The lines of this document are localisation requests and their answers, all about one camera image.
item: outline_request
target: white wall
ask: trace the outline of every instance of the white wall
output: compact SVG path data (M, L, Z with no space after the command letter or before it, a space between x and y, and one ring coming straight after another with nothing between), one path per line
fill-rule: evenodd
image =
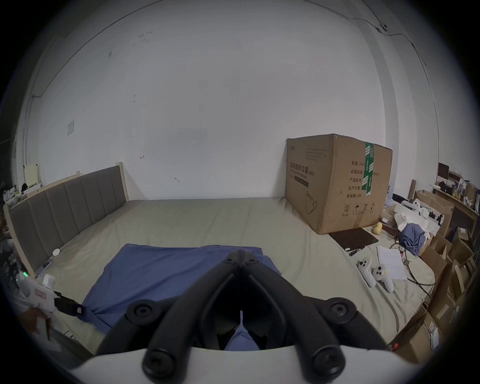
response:
M425 60L438 117L439 161L480 187L479 105L465 73L440 35L415 9L403 1L383 1L386 13L401 23Z
M112 11L52 48L34 94ZM27 153L44 184L121 160L132 198L281 196L285 140L331 132L385 144L355 24L298 0L166 0L100 34L34 99Z

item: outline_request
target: power cord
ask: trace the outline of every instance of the power cord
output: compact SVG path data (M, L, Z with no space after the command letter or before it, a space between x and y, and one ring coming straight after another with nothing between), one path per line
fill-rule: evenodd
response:
M356 18L356 17L348 17L348 16L345 16L344 14L342 14L342 13L340 13L340 12L338 12L338 11L335 11L335 10L333 10L333 9L331 9L331 8L328 8L328 7L325 6L325 5L316 3L316 2L314 2L314 1L311 1L311 0L303 0L303 1L305 1L305 2L307 2L307 3L310 3L310 4L313 4L313 5L316 5L316 6L318 6L318 7L320 7L320 8L323 8L323 9L325 9L325 10L327 10L327 11L330 11L330 12L332 12L332 13L340 16L340 17L343 17L344 19L347 19L347 20L364 21L364 22L366 22L367 24L370 24L373 28L375 28L375 29L377 30L378 33L381 33L382 35L389 36L389 37L392 37L392 36L403 36L403 37L404 37L405 39L407 39L408 42L412 45L412 47L413 47L415 53L417 54L417 57L419 58L420 63L422 64L422 66L425 66L425 67L427 66L427 64L425 63L425 61L424 61L424 60L422 59L422 57L420 56L420 53L417 51L417 48L415 47L415 44L413 44L413 42L409 39L409 37L408 37L407 35L405 35L405 34L403 34L403 33L388 34L388 33L382 32L382 30L381 30L379 27L373 25L373 24L372 24L370 21L368 21L367 19L361 19L361 18ZM373 15L375 16L375 18L378 20L378 23L382 26L382 28L383 28L384 30L386 30L386 25L380 22L380 20L378 19L377 15L376 15L375 13L373 13L372 9L367 5L367 3L365 3L365 2L363 2L363 3L368 7L368 9L370 10L370 12L372 12L372 14L373 14Z
M73 55L70 56L70 58L61 66L61 68L57 71L57 73L55 74L55 76L52 77L52 79L50 80L50 83L47 84L47 86L45 87L45 89L43 90L42 94L41 95L32 95L32 98L35 98L35 97L42 97L43 94L46 92L46 90L48 89L48 87L50 86L50 84L52 84L53 80L55 80L55 78L57 77L57 75L60 73L60 71L65 67L65 65L68 64L68 62L73 59L73 57L83 48L85 47L90 41L92 41L95 37L97 37L99 34L101 34L102 32L104 32L106 29L110 28L113 24L116 24L118 23L120 20L123 20L125 17L127 16L130 16L131 14L135 13L135 12L138 12L140 10L142 10L143 8L146 8L146 7L149 7L150 5L154 5L154 4L157 4L157 3L160 3L161 1L163 0L156 0L154 2L151 2L150 4L147 4L147 5L144 5L143 7L140 7L140 8L137 8L136 10L122 16L121 18L115 20L114 22L112 22L111 24L107 25L105 28L103 28L100 32L96 33L95 35L93 35L91 38L89 38L87 40L86 43L84 43L80 48L78 48L75 53Z
M395 243L393 243L393 244L390 246L390 249L392 249L393 246L395 246L395 245L401 246L399 242L395 242ZM424 283L419 283L419 282L418 282L418 280L415 278L415 276L413 275L413 273L412 273L412 271L411 271L411 269L410 269L410 266L409 266L410 260L407 258L407 250L405 249L405 247L403 247L403 249L404 249L404 252L405 252L405 260L407 261L406 267L407 267L408 273L410 273L410 276L412 276L412 278L413 278L413 280L412 280L412 279L410 279L410 278L407 277L407 280L408 280L408 281L411 281L412 283L417 284L417 285L420 287L420 289L431 299L432 296L431 296L423 287L433 287L433 286L435 285L435 283L433 283L433 284L424 284Z

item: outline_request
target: cardboard box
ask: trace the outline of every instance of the cardboard box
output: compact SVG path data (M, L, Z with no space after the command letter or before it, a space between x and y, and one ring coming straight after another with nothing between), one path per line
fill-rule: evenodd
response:
M457 260L460 265L463 265L470 257L472 257L472 255L473 251L462 239L459 237L454 238L452 249L449 252L449 256L452 260Z
M446 199L441 198L440 196L437 196L436 194L425 190L415 191L414 198L419 199L422 203L427 204L444 215L444 222L440 226L438 233L440 233L442 236L446 236L450 226L450 220L452 219L454 204Z
M452 324L455 319L455 301L447 294L444 294L435 302L430 303L428 312L438 324L442 333L448 335L452 330Z
M430 238L427 239L424 243L424 245L420 248L419 250L419 256L422 256L422 254L425 252L425 250L427 249L427 247L429 247L432 243L432 240L433 240L433 235L430 234Z
M399 341L399 347L395 350L395 353L411 363L425 363L434 352L431 337L435 328L439 327L432 316L426 312L423 320L410 328L405 335L406 337ZM443 335L441 330L438 333L441 344Z
M430 246L442 256L444 260L446 260L447 255L450 253L452 249L452 243L449 242L446 238L444 238L440 233L437 233L435 237L432 239Z
M432 247L427 247L420 257L425 264L427 264L430 269L433 271L435 276L435 284L440 282L446 267L447 261L444 259L438 252L435 251Z
M466 266L455 265L452 270L451 282L453 286L453 299L459 299L467 287L470 276Z
M318 234L376 224L392 150L337 134L287 140L285 197Z
M468 275L472 277L472 275L475 273L475 270L477 269L477 265L473 261L473 256L467 260L465 266L467 267Z
M470 241L470 237L468 236L468 232L465 228L457 227L454 239L456 238L462 239L465 242Z

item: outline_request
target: black clipboard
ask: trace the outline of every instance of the black clipboard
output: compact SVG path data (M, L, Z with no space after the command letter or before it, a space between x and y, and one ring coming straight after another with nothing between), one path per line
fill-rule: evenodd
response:
M378 239L363 228L347 229L346 231L329 233L346 252L353 251L378 242Z

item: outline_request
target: remote control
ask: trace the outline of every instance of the remote control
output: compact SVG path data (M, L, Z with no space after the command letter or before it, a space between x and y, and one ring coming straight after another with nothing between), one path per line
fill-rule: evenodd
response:
M385 268L384 265L380 264L378 267L376 267L373 272L373 278L377 281L383 281L385 284L385 289L387 290L388 293L392 293L394 290L394 285L392 278L390 277L388 273L388 269Z
M367 284L369 285L370 288L373 288L377 282L372 276L372 273L370 272L370 267L372 266L372 260L370 257L365 257L359 264L359 270Z

